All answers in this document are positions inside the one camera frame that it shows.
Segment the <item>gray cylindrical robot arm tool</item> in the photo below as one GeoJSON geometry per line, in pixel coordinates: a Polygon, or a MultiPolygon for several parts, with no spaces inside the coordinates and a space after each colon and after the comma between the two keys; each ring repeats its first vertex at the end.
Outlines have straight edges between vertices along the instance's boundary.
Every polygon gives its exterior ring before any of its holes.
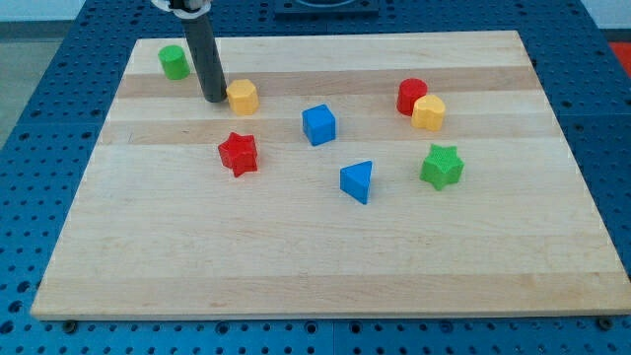
{"type": "Polygon", "coordinates": [[[227,84],[209,18],[212,1],[152,0],[151,3],[180,20],[204,99],[209,103],[223,102],[227,98],[227,84]]]}

